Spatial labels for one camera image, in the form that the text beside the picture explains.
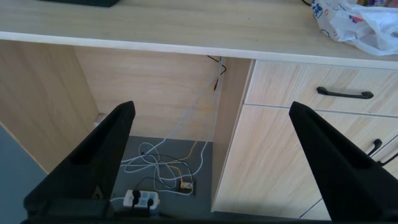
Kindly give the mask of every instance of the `light wood surface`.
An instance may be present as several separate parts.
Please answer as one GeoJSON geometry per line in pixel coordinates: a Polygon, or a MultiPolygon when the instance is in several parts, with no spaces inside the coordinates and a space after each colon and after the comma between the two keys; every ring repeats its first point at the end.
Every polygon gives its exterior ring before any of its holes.
{"type": "Polygon", "coordinates": [[[229,146],[238,122],[247,85],[252,73],[254,61],[249,59],[229,58],[228,71],[223,77],[223,86],[213,141],[213,180],[211,182],[211,201],[216,201],[217,189],[229,146]]]}
{"type": "MultiPolygon", "coordinates": [[[[120,103],[134,102],[134,136],[166,137],[206,89],[218,66],[204,55],[92,47],[75,50],[100,113],[109,114],[120,103]]],[[[170,138],[206,141],[214,99],[211,85],[170,138]]]]}
{"type": "Polygon", "coordinates": [[[111,8],[0,0],[0,39],[398,68],[320,32],[297,0],[123,0],[111,8]]]}
{"type": "MultiPolygon", "coordinates": [[[[321,199],[284,108],[244,105],[228,155],[215,210],[298,218],[321,199]]],[[[398,119],[318,112],[368,152],[398,132],[398,119]]]]}
{"type": "Polygon", "coordinates": [[[73,47],[0,41],[0,122],[50,172],[98,114],[73,47]]]}
{"type": "Polygon", "coordinates": [[[398,116],[398,70],[332,67],[258,60],[245,103],[290,107],[293,101],[313,109],[398,116]],[[325,96],[317,87],[369,100],[325,96]]]}

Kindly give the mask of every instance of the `cabinet door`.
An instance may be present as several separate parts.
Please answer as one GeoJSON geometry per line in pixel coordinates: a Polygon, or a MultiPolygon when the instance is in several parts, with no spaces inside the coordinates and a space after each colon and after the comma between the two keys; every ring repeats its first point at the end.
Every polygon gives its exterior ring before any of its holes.
{"type": "MultiPolygon", "coordinates": [[[[321,199],[289,110],[244,105],[214,209],[299,218],[321,199]]],[[[370,151],[398,131],[398,119],[319,112],[358,147],[370,151]]]]}
{"type": "Polygon", "coordinates": [[[245,103],[290,107],[298,101],[313,109],[398,116],[397,90],[397,70],[258,60],[245,103]],[[370,91],[374,96],[326,96],[318,87],[350,95],[370,91]]]}

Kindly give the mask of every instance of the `white power strip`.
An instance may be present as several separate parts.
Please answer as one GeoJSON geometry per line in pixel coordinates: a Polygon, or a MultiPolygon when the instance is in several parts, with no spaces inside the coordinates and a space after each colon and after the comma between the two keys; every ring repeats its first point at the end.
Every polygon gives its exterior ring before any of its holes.
{"type": "MultiPolygon", "coordinates": [[[[147,208],[147,203],[149,199],[152,199],[154,201],[154,204],[149,207],[151,210],[155,210],[158,204],[160,204],[159,194],[157,192],[148,192],[144,190],[140,190],[139,192],[141,194],[141,197],[138,199],[138,204],[135,205],[134,208],[147,208]]],[[[126,192],[126,195],[124,196],[123,206],[131,208],[133,200],[134,196],[132,194],[132,190],[128,190],[126,192]]]]}

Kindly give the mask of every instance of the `gray floor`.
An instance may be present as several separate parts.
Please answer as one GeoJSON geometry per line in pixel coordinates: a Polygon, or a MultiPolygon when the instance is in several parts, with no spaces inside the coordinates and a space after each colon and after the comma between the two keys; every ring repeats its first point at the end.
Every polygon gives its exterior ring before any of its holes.
{"type": "MultiPolygon", "coordinates": [[[[142,138],[130,136],[126,150],[124,151],[123,159],[130,159],[132,157],[136,157],[139,155],[138,147],[142,142],[149,142],[153,145],[161,142],[162,139],[157,138],[142,138]]],[[[169,156],[173,156],[176,158],[184,158],[189,154],[189,151],[193,145],[193,141],[182,141],[182,140],[174,140],[169,139],[163,145],[158,147],[159,154],[166,154],[169,156]]],[[[201,149],[204,145],[204,142],[199,142],[191,157],[185,162],[189,165],[192,172],[195,172],[200,165],[200,153],[201,149]]],[[[150,149],[150,146],[146,145],[142,147],[143,151],[146,152],[150,149]]],[[[216,218],[219,220],[252,220],[252,221],[289,221],[292,219],[288,218],[276,218],[276,217],[263,217],[256,215],[243,215],[237,213],[224,213],[224,212],[215,212],[211,213],[211,168],[212,168],[212,150],[213,145],[209,143],[206,149],[203,152],[203,166],[200,169],[199,173],[194,176],[196,180],[196,192],[194,196],[183,196],[183,195],[175,195],[168,192],[159,192],[160,197],[160,211],[163,214],[166,214],[175,218],[189,218],[189,219],[209,219],[216,218]]],[[[163,161],[170,161],[172,159],[162,158],[163,161]]],[[[181,168],[181,171],[186,174],[187,168],[184,166],[178,166],[181,168]]],[[[130,167],[128,170],[134,170],[136,167],[130,167]]],[[[124,168],[120,168],[118,177],[115,182],[115,186],[113,189],[113,197],[123,197],[127,190],[132,190],[135,188],[137,183],[145,177],[153,176],[154,168],[148,168],[146,170],[142,170],[133,174],[128,174],[124,172],[124,168]]],[[[161,169],[161,173],[164,174],[164,177],[167,176],[168,172],[165,168],[161,169]]],[[[158,189],[164,189],[160,184],[157,184],[158,189]]],[[[153,180],[147,179],[143,181],[142,184],[138,187],[137,190],[150,190],[153,191],[153,180]]],[[[122,206],[123,201],[117,200],[113,202],[114,208],[118,211],[123,210],[122,206]]]]}
{"type": "Polygon", "coordinates": [[[0,126],[0,223],[16,224],[26,219],[25,196],[46,173],[0,126]]]}

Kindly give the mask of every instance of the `white plastic bag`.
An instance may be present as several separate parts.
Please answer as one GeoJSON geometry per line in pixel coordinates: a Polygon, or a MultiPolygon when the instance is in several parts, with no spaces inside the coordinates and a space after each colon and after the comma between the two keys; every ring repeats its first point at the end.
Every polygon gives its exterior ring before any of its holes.
{"type": "Polygon", "coordinates": [[[373,55],[398,54],[398,8],[364,7],[357,0],[313,0],[321,31],[373,55]]]}

